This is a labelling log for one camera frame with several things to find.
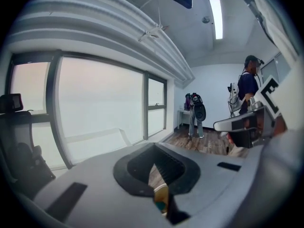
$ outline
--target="wooden floor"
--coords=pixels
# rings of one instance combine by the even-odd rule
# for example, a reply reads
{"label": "wooden floor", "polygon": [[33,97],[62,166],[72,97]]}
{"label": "wooden floor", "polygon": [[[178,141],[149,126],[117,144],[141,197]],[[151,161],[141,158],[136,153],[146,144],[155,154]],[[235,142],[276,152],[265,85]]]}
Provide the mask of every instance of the wooden floor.
{"label": "wooden floor", "polygon": [[[177,147],[185,148],[191,151],[200,151],[202,153],[227,155],[233,148],[226,137],[221,137],[219,132],[204,129],[204,138],[200,139],[198,134],[195,134],[192,141],[188,139],[189,127],[181,126],[176,130],[172,137],[165,143],[172,144]],[[163,184],[157,168],[153,166],[150,172],[149,185],[153,188]]]}

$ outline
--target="gray pants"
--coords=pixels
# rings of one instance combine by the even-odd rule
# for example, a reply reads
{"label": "gray pants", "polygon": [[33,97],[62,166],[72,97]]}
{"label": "gray pants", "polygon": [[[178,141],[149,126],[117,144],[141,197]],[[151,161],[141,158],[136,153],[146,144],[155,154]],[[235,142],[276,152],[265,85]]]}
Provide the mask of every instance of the gray pants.
{"label": "gray pants", "polygon": [[[193,108],[190,108],[189,135],[191,137],[193,137],[193,135],[194,135],[194,120],[195,120],[194,111],[193,111]],[[202,137],[202,136],[204,136],[202,122],[197,121],[197,123],[198,123],[199,136]]]}

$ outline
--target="window pane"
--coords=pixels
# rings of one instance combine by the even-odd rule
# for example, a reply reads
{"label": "window pane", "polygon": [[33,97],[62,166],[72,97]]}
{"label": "window pane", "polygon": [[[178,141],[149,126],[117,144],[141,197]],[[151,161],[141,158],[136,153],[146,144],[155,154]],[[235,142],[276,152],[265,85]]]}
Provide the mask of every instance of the window pane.
{"label": "window pane", "polygon": [[266,80],[268,79],[268,77],[270,75],[272,75],[277,80],[277,82],[279,82],[279,76],[277,74],[276,64],[275,64],[274,60],[272,60],[265,67],[263,67],[261,69],[261,72],[262,72],[262,75],[263,75],[263,82],[266,82]]}
{"label": "window pane", "polygon": [[42,157],[49,168],[66,166],[56,146],[50,123],[34,123],[32,125],[34,145],[42,149]]}
{"label": "window pane", "polygon": [[165,110],[157,109],[148,111],[148,135],[151,136],[163,130]]}
{"label": "window pane", "polygon": [[46,113],[45,92],[48,62],[28,63],[14,67],[11,93],[21,94],[24,110],[32,114]]}
{"label": "window pane", "polygon": [[149,78],[149,105],[163,104],[163,83]]}
{"label": "window pane", "polygon": [[276,63],[276,68],[278,70],[279,76],[280,76],[280,82],[282,82],[287,74],[290,71],[290,66],[286,62],[285,58],[283,57],[282,54],[278,55],[275,58],[275,63]]}
{"label": "window pane", "polygon": [[[132,144],[143,139],[142,86],[140,73],[91,60],[63,58],[58,92],[63,132],[66,138],[81,135],[83,139],[67,141],[72,162],[126,146],[118,141],[119,129]],[[113,129],[117,131],[97,137]]]}

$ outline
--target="man wearing cap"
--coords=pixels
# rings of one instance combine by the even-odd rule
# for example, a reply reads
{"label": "man wearing cap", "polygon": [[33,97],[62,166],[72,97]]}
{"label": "man wearing cap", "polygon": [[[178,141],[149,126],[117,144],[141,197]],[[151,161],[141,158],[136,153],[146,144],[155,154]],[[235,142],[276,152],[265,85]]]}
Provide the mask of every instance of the man wearing cap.
{"label": "man wearing cap", "polygon": [[243,100],[239,114],[242,115],[247,112],[247,101],[253,97],[258,91],[257,81],[255,75],[257,75],[260,63],[258,58],[253,55],[250,55],[245,60],[245,71],[241,75],[241,78],[238,81],[238,97]]}

